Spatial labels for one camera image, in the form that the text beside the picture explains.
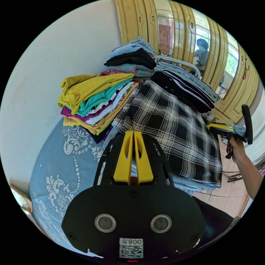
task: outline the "yellow shirt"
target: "yellow shirt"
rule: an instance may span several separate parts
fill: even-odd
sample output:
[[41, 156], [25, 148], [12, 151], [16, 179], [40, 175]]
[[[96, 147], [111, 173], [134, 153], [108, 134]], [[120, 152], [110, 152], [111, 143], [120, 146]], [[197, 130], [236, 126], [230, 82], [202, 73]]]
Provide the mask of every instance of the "yellow shirt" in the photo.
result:
[[119, 104], [119, 106], [117, 106], [117, 108], [110, 112], [106, 117], [102, 118], [96, 125], [90, 125], [88, 123], [85, 123], [83, 121], [81, 121], [80, 119], [76, 118], [76, 117], [64, 117], [63, 120], [63, 125], [64, 126], [82, 126], [86, 129], [88, 129], [92, 134], [99, 134], [101, 131], [104, 130], [104, 128], [110, 124], [115, 116], [122, 110], [122, 108], [124, 107], [124, 105], [127, 103], [130, 94], [132, 93], [132, 91], [135, 89], [136, 86], [138, 86], [139, 84], [134, 84], [132, 86], [132, 88], [130, 89], [130, 91], [127, 93], [127, 95], [124, 97], [124, 99], [122, 100], [122, 102]]
[[65, 78], [61, 84], [63, 92], [58, 105], [61, 108], [63, 105], [68, 106], [72, 109], [72, 115], [75, 115], [83, 101], [133, 76], [133, 74], [120, 73], [105, 76], [76, 75]]

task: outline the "sticker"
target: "sticker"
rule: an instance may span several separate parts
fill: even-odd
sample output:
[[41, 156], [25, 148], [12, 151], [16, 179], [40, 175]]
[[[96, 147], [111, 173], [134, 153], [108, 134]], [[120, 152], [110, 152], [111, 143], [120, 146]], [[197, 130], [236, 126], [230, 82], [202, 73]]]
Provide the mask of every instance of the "sticker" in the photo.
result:
[[144, 257], [144, 241], [136, 238], [120, 238], [120, 258], [139, 259]]

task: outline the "bed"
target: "bed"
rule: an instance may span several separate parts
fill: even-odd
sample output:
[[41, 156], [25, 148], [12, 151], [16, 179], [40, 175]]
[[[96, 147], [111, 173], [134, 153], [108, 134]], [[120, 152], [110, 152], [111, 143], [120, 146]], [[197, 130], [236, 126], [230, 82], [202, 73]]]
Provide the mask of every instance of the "bed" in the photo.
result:
[[[96, 144], [81, 126], [64, 126], [62, 118], [43, 145], [30, 180], [33, 218], [55, 243], [79, 254], [84, 253], [70, 244], [61, 223], [72, 199], [92, 187], [106, 145]], [[132, 176], [136, 174], [133, 165]], [[86, 255], [99, 257], [89, 251]]]

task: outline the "screw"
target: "screw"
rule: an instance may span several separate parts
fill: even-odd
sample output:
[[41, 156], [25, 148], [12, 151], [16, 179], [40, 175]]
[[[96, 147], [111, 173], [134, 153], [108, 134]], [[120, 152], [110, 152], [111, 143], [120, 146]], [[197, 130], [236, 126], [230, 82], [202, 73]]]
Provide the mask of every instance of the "screw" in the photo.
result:
[[193, 235], [193, 236], [191, 237], [191, 241], [196, 241], [196, 240], [197, 240], [197, 237], [198, 237], [197, 234]]
[[137, 197], [138, 191], [137, 190], [130, 190], [129, 195], [133, 198]]
[[73, 233], [69, 233], [69, 237], [72, 239], [72, 240], [76, 240], [76, 237]]

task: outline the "wardrobe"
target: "wardrobe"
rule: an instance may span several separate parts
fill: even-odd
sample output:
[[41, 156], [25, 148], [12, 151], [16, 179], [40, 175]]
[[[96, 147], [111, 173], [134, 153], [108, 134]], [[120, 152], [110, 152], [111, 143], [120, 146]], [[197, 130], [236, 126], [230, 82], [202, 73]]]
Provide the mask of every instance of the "wardrobe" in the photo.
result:
[[212, 112], [221, 123], [234, 125], [242, 118], [241, 105], [253, 102], [259, 76], [247, 53], [223, 27], [174, 1], [115, 0], [115, 4], [122, 44], [140, 36], [156, 55], [196, 64], [196, 40], [208, 41], [202, 80], [220, 96]]

